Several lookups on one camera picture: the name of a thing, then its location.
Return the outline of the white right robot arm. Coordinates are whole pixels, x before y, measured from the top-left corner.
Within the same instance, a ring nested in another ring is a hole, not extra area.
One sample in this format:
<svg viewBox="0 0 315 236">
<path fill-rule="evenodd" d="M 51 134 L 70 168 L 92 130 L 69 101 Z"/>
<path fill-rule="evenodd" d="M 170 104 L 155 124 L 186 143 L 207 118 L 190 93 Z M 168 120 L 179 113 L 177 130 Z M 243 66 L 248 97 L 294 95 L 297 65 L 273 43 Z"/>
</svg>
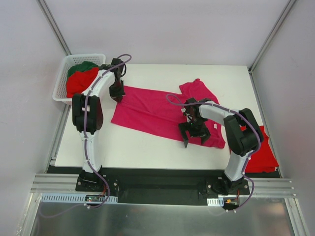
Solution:
<svg viewBox="0 0 315 236">
<path fill-rule="evenodd" d="M 231 151 L 229 162 L 224 170 L 221 189 L 226 194 L 233 194 L 239 188 L 238 180 L 244 177 L 245 168 L 251 155 L 260 149 L 263 135 L 252 111 L 248 108 L 236 111 L 223 107 L 214 101 L 194 98 L 183 105 L 186 122 L 178 125 L 184 146 L 190 137 L 199 137 L 204 144 L 210 137 L 206 121 L 213 121 L 224 126 L 227 143 Z"/>
</svg>

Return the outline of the pink t shirt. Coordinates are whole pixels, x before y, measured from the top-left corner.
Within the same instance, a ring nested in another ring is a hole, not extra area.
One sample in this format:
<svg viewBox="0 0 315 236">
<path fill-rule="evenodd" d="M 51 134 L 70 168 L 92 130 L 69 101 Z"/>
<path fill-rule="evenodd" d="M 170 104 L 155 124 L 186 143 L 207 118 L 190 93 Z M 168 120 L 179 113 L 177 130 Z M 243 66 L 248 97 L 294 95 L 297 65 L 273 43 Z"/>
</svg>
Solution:
<svg viewBox="0 0 315 236">
<path fill-rule="evenodd" d="M 111 122 L 116 125 L 146 132 L 156 136 L 182 141 L 178 124 L 187 119 L 181 107 L 169 101 L 185 103 L 190 98 L 197 101 L 218 99 L 200 79 L 179 86 L 180 94 L 166 98 L 169 92 L 125 86 L 126 96 L 117 104 Z"/>
</svg>

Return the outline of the white perforated plastic basket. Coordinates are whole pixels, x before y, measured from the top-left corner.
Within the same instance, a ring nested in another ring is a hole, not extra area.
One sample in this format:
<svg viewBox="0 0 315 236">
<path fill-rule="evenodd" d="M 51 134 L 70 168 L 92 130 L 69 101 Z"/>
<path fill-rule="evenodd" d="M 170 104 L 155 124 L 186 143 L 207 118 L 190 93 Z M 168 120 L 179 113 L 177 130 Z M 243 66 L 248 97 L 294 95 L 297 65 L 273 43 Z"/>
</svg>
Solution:
<svg viewBox="0 0 315 236">
<path fill-rule="evenodd" d="M 71 105 L 71 99 L 66 97 L 67 73 L 72 66 L 81 64 L 84 61 L 89 61 L 98 66 L 101 66 L 102 64 L 105 64 L 106 55 L 94 53 L 75 54 L 66 56 L 61 62 L 56 84 L 52 94 L 53 100 L 63 102 L 67 105 Z"/>
</svg>

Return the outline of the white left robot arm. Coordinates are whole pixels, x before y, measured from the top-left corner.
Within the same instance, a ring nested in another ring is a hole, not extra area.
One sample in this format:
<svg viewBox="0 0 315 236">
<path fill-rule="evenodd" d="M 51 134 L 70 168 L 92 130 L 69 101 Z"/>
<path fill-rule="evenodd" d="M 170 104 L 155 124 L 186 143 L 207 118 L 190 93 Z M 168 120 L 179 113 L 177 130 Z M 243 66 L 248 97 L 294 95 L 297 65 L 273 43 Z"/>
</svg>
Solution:
<svg viewBox="0 0 315 236">
<path fill-rule="evenodd" d="M 110 64 L 92 66 L 72 73 L 66 84 L 66 95 L 72 102 L 72 123 L 83 143 L 84 164 L 87 173 L 101 169 L 102 157 L 98 151 L 98 135 L 103 125 L 101 98 L 108 93 L 117 103 L 125 96 L 122 77 L 126 62 L 113 58 Z"/>
</svg>

